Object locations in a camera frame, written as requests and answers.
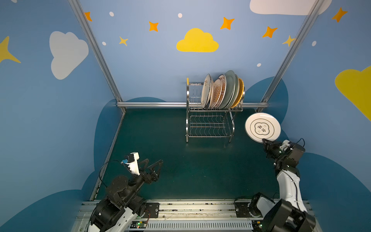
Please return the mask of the white plate green lettered rim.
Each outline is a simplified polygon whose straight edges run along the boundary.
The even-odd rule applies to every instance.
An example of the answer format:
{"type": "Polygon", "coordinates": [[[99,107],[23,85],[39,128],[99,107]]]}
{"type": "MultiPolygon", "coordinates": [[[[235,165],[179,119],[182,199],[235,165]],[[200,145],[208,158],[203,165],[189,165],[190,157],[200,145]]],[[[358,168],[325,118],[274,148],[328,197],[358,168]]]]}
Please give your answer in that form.
{"type": "Polygon", "coordinates": [[[234,83],[234,89],[233,89],[233,92],[232,92],[232,97],[231,97],[231,100],[230,100],[230,102],[229,102],[227,108],[231,108],[232,105],[233,105],[233,102],[234,102],[234,91],[235,91],[235,85],[236,85],[236,84],[234,83]]]}

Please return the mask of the orange woven round plate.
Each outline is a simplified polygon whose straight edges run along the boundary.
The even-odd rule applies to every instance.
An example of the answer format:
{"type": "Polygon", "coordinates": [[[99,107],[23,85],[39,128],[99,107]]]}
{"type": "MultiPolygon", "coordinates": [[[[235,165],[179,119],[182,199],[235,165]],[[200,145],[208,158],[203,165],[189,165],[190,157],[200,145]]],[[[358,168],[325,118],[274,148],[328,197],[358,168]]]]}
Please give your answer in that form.
{"type": "Polygon", "coordinates": [[[238,91],[238,95],[237,95],[233,105],[231,106],[231,108],[236,108],[237,107],[237,105],[241,101],[243,93],[244,93],[244,82],[239,77],[237,79],[239,80],[239,91],[238,91]]]}

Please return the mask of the white plate orange sunburst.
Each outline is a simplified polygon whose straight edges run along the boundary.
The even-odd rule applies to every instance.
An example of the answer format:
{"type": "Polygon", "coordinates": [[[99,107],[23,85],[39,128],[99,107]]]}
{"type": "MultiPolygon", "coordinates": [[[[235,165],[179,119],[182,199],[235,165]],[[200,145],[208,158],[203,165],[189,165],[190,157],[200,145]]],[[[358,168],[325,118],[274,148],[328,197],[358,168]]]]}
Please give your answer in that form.
{"type": "Polygon", "coordinates": [[[224,74],[221,74],[218,79],[221,80],[222,86],[221,86],[220,95],[215,105],[215,108],[219,108],[221,103],[223,102],[225,91],[226,91],[226,85],[227,85],[226,76],[224,74]]]}

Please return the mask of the cream floral plate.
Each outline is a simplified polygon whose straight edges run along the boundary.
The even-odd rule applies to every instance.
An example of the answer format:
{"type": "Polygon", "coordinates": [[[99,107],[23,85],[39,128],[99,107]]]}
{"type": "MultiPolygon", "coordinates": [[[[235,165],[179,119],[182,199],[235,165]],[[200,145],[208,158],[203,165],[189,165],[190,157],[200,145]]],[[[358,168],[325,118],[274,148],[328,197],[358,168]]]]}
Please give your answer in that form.
{"type": "Polygon", "coordinates": [[[207,99],[209,95],[209,89],[210,89],[210,80],[211,76],[208,74],[204,80],[203,83],[203,89],[202,89],[202,95],[201,95],[201,105],[202,109],[205,109],[205,105],[207,104],[207,99]]]}

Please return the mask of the pale green flower plate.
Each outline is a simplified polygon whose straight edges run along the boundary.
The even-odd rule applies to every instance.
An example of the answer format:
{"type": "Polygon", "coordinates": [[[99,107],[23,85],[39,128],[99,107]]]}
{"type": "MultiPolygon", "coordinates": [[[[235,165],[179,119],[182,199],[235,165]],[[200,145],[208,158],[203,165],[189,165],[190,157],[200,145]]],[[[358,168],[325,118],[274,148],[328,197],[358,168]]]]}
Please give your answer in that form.
{"type": "Polygon", "coordinates": [[[235,85],[235,91],[234,91],[234,102],[233,102],[233,105],[235,105],[235,103],[237,101],[238,94],[239,94],[239,88],[240,88],[238,75],[235,75],[235,78],[236,78],[236,82],[235,82],[236,85],[235,85]]]}

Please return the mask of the grey-green plain plate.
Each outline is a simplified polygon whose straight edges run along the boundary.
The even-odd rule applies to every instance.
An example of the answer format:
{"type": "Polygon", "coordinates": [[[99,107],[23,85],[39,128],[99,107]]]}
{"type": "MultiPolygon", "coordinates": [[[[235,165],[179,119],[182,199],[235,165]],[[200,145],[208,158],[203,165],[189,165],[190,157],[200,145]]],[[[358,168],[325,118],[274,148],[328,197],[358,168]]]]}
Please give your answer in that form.
{"type": "Polygon", "coordinates": [[[225,73],[225,77],[226,77],[226,88],[225,88],[225,94],[224,94],[223,101],[221,105],[219,106],[219,108],[221,109],[225,109],[229,105],[231,98],[234,94],[235,82],[236,82],[235,81],[236,77],[235,77],[235,73],[233,70],[227,71],[225,73]]]}

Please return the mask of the dark blue round plate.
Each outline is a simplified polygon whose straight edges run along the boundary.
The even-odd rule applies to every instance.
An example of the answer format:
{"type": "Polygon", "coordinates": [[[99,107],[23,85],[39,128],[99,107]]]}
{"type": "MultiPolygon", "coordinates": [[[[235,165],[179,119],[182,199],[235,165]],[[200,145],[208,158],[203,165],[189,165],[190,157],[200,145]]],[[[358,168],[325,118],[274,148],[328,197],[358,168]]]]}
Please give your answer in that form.
{"type": "Polygon", "coordinates": [[[210,108],[210,103],[211,103],[211,99],[212,99],[212,94],[213,94],[213,79],[211,78],[210,79],[210,89],[209,89],[209,95],[208,95],[208,99],[207,99],[207,104],[205,105],[205,108],[206,109],[209,109],[210,108]]]}

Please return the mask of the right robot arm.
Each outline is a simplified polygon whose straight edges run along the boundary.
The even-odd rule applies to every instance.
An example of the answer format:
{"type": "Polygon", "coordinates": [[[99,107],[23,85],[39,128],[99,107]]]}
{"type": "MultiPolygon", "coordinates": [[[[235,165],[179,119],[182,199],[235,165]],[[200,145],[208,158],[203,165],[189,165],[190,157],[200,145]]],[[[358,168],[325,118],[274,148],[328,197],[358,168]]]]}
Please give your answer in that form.
{"type": "Polygon", "coordinates": [[[279,200],[275,202],[262,193],[253,196],[248,209],[253,217],[254,232],[312,232],[315,217],[308,214],[300,193],[300,172],[297,168],[305,148],[298,143],[262,139],[267,158],[274,160],[279,184],[279,200]]]}

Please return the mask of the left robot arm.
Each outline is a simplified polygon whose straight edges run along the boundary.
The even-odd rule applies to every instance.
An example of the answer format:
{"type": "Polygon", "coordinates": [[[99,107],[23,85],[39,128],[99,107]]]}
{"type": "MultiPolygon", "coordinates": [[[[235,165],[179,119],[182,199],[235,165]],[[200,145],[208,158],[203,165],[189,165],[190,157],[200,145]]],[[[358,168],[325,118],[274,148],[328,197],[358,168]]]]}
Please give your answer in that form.
{"type": "Polygon", "coordinates": [[[106,187],[106,197],[95,207],[88,224],[88,232],[123,232],[146,210],[146,199],[139,196],[144,184],[157,182],[163,160],[149,165],[149,160],[135,162],[138,174],[117,176],[106,187]]]}

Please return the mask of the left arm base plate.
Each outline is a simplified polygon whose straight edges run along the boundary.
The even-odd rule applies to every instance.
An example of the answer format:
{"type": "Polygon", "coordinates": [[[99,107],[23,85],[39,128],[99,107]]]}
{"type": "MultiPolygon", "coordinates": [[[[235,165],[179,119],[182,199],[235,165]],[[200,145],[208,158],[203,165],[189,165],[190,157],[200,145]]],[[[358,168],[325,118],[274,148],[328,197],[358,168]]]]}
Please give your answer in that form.
{"type": "Polygon", "coordinates": [[[159,206],[159,203],[146,203],[143,218],[158,218],[159,206]]]}

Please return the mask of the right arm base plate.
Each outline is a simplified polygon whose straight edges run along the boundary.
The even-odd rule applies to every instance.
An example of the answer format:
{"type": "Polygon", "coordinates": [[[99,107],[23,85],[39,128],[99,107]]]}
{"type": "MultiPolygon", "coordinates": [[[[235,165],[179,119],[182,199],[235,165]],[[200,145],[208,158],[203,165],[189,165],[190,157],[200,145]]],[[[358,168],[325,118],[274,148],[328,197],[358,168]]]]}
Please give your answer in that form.
{"type": "Polygon", "coordinates": [[[235,202],[235,214],[237,218],[251,218],[249,202],[235,202]]]}

